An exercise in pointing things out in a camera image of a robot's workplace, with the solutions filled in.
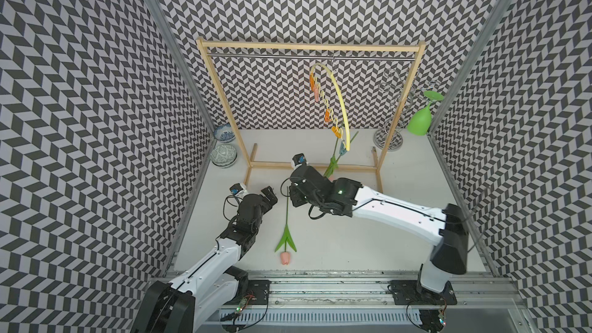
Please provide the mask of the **yellow tulip flower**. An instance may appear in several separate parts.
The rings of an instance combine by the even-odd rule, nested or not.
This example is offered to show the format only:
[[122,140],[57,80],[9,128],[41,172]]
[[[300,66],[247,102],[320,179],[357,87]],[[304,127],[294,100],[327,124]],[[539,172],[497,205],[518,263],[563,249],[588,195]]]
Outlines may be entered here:
[[337,147],[335,147],[333,155],[331,156],[331,164],[333,164],[334,166],[337,166],[339,163],[339,160],[345,156],[345,154],[348,153],[348,149],[345,146],[345,143],[342,140],[339,140],[339,149],[337,149]]

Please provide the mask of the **pink tulip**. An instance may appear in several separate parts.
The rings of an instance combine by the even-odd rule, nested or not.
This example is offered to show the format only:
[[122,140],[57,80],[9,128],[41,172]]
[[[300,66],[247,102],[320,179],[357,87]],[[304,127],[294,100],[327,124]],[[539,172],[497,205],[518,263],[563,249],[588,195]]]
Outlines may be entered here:
[[324,177],[331,179],[335,170],[338,168],[339,158],[341,157],[341,148],[342,148],[342,140],[340,138],[337,138],[336,142],[335,142],[333,154],[332,154],[329,164],[323,174]]
[[291,235],[291,230],[289,227],[289,209],[290,209],[290,199],[287,197],[286,199],[286,209],[285,209],[285,225],[283,229],[282,236],[280,241],[277,243],[276,248],[274,249],[275,253],[279,254],[280,262],[283,266],[288,266],[291,263],[291,252],[297,252],[298,249],[294,243],[294,239]]

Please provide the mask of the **yellow arched peg hanger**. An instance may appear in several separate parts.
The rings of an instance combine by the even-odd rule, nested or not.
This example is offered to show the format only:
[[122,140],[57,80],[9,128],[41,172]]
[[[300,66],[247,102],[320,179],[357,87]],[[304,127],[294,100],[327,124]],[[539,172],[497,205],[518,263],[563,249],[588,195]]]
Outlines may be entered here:
[[309,69],[308,77],[314,101],[323,108],[325,124],[330,126],[335,137],[340,138],[350,151],[353,135],[343,92],[334,73],[324,63],[314,63]]

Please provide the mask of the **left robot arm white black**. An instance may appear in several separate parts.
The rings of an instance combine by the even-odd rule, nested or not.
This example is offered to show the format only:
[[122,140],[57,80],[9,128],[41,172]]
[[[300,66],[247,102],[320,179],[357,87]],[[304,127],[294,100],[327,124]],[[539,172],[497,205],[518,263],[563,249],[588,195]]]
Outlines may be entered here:
[[132,332],[195,332],[220,307],[247,291],[248,273],[235,265],[254,245],[263,216],[278,198],[271,187],[249,194],[240,183],[231,187],[231,196],[238,198],[237,214],[214,247],[171,281],[152,283]]

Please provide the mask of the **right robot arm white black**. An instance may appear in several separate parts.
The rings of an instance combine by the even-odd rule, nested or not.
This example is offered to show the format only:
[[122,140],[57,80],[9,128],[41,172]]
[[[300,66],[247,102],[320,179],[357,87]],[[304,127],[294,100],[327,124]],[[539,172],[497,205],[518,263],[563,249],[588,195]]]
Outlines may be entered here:
[[377,221],[430,243],[433,248],[420,268],[420,288],[442,293],[453,275],[467,273],[470,234],[457,205],[428,208],[389,197],[356,180],[340,177],[331,181],[306,164],[298,166],[289,180],[296,208],[310,204],[322,215]]

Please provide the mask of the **green patterned ceramic bowl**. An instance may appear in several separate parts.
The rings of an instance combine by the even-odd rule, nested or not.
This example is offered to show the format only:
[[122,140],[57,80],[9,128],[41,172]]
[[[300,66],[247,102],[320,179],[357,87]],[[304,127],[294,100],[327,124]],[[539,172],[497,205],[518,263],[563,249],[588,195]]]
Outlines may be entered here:
[[238,152],[230,144],[219,144],[215,146],[210,154],[211,163],[216,167],[230,167],[237,160]]

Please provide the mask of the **blue white ceramic bowl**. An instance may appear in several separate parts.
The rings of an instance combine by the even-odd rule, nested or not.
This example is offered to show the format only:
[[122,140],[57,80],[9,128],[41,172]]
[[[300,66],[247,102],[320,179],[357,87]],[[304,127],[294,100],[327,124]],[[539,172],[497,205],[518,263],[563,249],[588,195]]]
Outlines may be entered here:
[[218,142],[226,144],[234,141],[236,136],[230,123],[225,123],[214,130],[214,138]]

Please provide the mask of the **green plastic wine glass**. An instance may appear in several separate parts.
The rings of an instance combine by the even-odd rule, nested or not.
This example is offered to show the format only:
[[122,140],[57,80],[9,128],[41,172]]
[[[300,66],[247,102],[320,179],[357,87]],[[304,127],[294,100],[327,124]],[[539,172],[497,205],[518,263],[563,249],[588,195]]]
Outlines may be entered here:
[[407,126],[407,130],[416,136],[425,136],[428,133],[433,118],[431,106],[433,103],[441,102],[445,98],[440,92],[431,90],[424,91],[423,96],[427,98],[427,105],[413,115]]

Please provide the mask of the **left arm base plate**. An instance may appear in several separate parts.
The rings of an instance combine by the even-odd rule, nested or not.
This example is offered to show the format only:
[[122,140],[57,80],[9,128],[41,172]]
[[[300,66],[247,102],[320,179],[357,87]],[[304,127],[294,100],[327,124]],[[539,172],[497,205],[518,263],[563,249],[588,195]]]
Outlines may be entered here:
[[248,306],[261,305],[267,306],[271,289],[271,281],[268,279],[249,280],[240,282],[235,296],[224,304],[225,308],[234,306],[237,308],[243,298],[251,298]]

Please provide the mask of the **metal rack rail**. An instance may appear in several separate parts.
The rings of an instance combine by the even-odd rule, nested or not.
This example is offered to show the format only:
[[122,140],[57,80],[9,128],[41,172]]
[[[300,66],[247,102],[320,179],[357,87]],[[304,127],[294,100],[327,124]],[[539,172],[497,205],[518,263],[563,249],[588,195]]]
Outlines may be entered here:
[[209,53],[212,58],[244,58],[244,59],[284,59],[284,60],[351,60],[373,62],[411,62],[413,58],[405,57],[380,57],[380,56],[353,56],[353,55],[276,55],[276,54],[232,54]]

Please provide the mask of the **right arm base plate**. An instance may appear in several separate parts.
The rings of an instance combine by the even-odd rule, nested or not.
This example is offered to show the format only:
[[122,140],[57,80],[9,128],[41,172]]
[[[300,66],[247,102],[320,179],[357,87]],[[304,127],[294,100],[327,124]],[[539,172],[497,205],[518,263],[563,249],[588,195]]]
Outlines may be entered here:
[[395,305],[454,306],[458,304],[451,282],[445,284],[443,292],[433,292],[422,287],[418,281],[393,280],[388,284],[388,292]]

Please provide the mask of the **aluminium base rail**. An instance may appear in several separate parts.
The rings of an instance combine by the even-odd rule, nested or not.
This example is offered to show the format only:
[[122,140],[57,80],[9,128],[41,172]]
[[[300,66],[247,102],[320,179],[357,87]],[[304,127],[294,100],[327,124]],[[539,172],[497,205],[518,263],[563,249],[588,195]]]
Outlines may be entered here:
[[416,281],[408,272],[269,271],[249,275],[249,280],[258,279],[271,281],[267,306],[248,306],[251,298],[243,298],[237,308],[222,306],[206,322],[240,326],[421,325],[439,312],[450,315],[454,309],[507,310],[515,319],[526,307],[509,279],[484,273],[451,280],[458,301],[454,306],[395,305],[388,284]]

